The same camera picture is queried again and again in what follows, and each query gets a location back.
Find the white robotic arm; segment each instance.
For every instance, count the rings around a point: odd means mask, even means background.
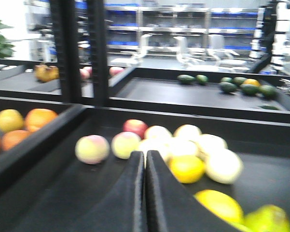
[[[270,65],[275,70],[282,70],[287,56],[287,45],[290,39],[290,2],[279,2],[276,7],[276,31]]]

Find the avocado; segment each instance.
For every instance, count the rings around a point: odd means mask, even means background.
[[[224,93],[232,93],[237,91],[237,86],[233,83],[229,83],[229,82],[220,82],[219,83],[220,89],[224,92]]]
[[[222,77],[220,82],[229,82],[229,83],[232,83],[233,82],[233,79],[230,78],[230,77]]]
[[[245,80],[246,80],[245,77],[237,76],[237,77],[234,77],[233,83],[239,87],[242,83],[244,83]]]
[[[265,110],[280,110],[279,108],[273,105],[261,105],[260,108],[265,109]]]
[[[259,88],[252,84],[242,84],[240,88],[242,92],[248,96],[254,96],[259,92]]]
[[[193,76],[186,75],[186,74],[177,76],[177,79],[180,81],[180,83],[186,84],[186,85],[191,84],[193,81],[195,81],[195,78]]]
[[[264,98],[273,99],[276,96],[276,87],[270,85],[260,86],[260,93]]]
[[[205,75],[197,75],[196,76],[196,81],[200,84],[200,85],[205,85],[208,82],[208,77],[206,77]]]

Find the peach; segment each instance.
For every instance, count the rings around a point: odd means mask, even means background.
[[[129,131],[137,134],[141,139],[144,138],[144,133],[148,125],[138,119],[129,119],[123,125],[123,131]]]
[[[107,158],[110,153],[108,141],[100,135],[89,135],[80,138],[75,146],[76,157],[84,163],[96,164]]]
[[[81,73],[81,79],[82,81],[88,80],[90,78],[90,73],[86,69],[79,69],[79,72]]]
[[[124,68],[121,68],[121,67],[115,67],[115,66],[110,67],[110,75],[115,76],[118,73],[121,73],[123,70],[124,70]]]
[[[83,67],[83,69],[87,70],[89,72],[90,76],[92,76],[92,67],[91,66]]]
[[[121,132],[114,136],[111,141],[111,149],[118,158],[127,160],[140,142],[140,137],[129,131]]]

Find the black pole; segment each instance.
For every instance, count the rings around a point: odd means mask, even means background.
[[[82,98],[79,72],[78,28],[75,0],[50,0],[57,65],[63,102],[80,103]]]
[[[109,71],[107,66],[106,23],[103,0],[87,0],[87,14],[95,104],[107,106],[109,99]]]

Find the yellow fruit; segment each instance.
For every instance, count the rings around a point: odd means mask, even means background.
[[[257,80],[255,80],[255,79],[247,79],[242,84],[243,85],[244,84],[250,84],[250,85],[257,86],[257,87],[260,87],[261,86],[261,84]]]
[[[243,222],[243,210],[232,197],[210,189],[199,191],[194,196],[204,207],[221,219],[227,222]]]
[[[0,130],[4,133],[20,130],[24,127],[24,118],[14,109],[0,111]]]
[[[237,222],[229,222],[232,226],[234,226],[236,229],[242,231],[242,232],[254,232],[253,230],[251,230],[250,228],[237,223]]]
[[[205,165],[193,155],[175,156],[169,162],[169,169],[180,183],[191,184],[204,175]]]
[[[290,232],[290,220],[284,209],[266,204],[245,216],[244,225],[254,232]]]

